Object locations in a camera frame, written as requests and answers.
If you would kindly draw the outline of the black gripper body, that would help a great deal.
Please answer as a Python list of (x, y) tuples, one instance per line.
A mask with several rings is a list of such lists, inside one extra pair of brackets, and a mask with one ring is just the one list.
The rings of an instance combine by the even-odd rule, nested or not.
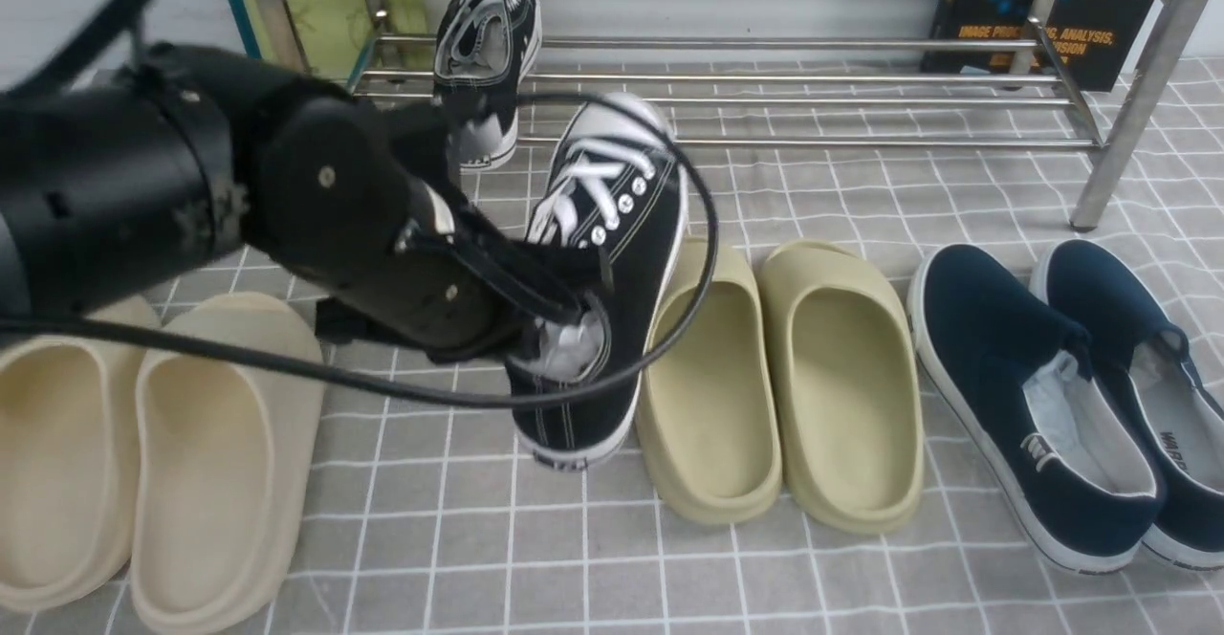
[(457, 184), (482, 99), (379, 109), (350, 95), (271, 95), (246, 121), (244, 235), (341, 305), (327, 338), (414, 347), (437, 363), (528, 347), (577, 324), (599, 254), (508, 239)]

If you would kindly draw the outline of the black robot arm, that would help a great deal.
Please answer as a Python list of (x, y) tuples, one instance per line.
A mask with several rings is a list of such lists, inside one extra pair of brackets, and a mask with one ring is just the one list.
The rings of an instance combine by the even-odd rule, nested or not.
[(459, 186), (468, 126), (508, 95), (382, 109), (211, 46), (2, 102), (2, 316), (26, 334), (258, 250), (326, 292), (318, 335), (510, 355), (577, 324), (606, 254), (508, 239)]

